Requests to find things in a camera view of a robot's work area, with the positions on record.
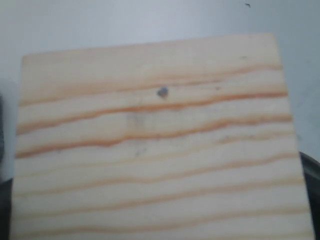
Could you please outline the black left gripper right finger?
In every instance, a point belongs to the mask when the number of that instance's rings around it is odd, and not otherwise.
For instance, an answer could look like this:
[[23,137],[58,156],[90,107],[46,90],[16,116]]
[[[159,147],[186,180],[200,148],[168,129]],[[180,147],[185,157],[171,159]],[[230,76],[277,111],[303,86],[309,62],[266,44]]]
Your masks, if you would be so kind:
[[320,163],[300,152],[304,178],[310,203],[315,239],[320,240]]

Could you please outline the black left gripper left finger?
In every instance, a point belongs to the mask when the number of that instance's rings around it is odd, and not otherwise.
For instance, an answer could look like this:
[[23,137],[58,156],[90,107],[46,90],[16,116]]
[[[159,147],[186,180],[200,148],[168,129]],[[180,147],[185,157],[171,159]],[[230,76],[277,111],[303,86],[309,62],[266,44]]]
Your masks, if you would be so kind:
[[5,177],[3,98],[0,96],[0,240],[9,240],[12,216],[12,179]]

